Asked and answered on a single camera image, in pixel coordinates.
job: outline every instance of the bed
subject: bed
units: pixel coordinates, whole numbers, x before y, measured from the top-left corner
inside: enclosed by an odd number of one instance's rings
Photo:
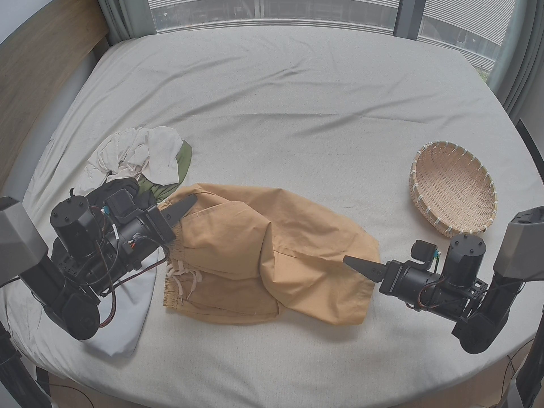
[[[508,221],[544,205],[544,186],[492,92],[458,52],[361,31],[260,26],[122,42],[100,59],[53,134],[24,206],[48,223],[85,160],[112,132],[171,126],[193,146],[183,184],[282,187],[344,214],[383,262],[416,239],[448,240],[413,207],[416,151],[449,140],[476,154],[498,189],[482,234],[492,266]],[[529,283],[492,346],[470,355],[453,324],[377,289],[360,326],[293,311],[259,325],[212,325],[163,307],[165,268],[130,358],[98,356],[44,315],[23,285],[0,292],[0,319],[36,365],[149,407],[386,407],[459,383],[533,336],[544,292]]]

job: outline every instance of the gray-green curtain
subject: gray-green curtain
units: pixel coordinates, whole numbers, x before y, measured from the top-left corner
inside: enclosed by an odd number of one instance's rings
[[[487,85],[514,123],[544,61],[544,0],[516,0]]]
[[[157,32],[147,0],[98,1],[108,23],[110,45]]]

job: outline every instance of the headboard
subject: headboard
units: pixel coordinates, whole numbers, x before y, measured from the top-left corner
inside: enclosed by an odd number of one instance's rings
[[[37,118],[106,33],[97,0],[53,0],[0,44],[0,189]]]

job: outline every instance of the floor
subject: floor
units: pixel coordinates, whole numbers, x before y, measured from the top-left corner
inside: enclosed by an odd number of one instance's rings
[[[529,346],[520,351],[514,358],[513,365],[516,369],[520,366],[523,357],[528,351]],[[407,404],[397,405],[394,408],[436,408],[437,406],[441,408],[473,408],[477,406],[493,406],[499,402],[500,385],[503,381],[507,365],[508,360],[505,358],[464,383]],[[507,381],[509,378],[511,378],[510,370],[507,373]],[[80,386],[69,379],[61,379],[51,374],[50,383],[78,388],[91,399],[95,408],[148,408],[143,405],[106,396],[105,394]],[[85,396],[70,388],[51,386],[51,396],[57,402],[59,408],[92,408]],[[541,391],[539,394],[534,408],[544,408],[544,391]]]

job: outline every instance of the wicker basket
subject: wicker basket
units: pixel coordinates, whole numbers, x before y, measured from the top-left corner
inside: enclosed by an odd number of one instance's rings
[[[447,237],[486,231],[497,214],[497,189],[487,169],[472,153],[447,141],[426,144],[417,152],[410,195]]]

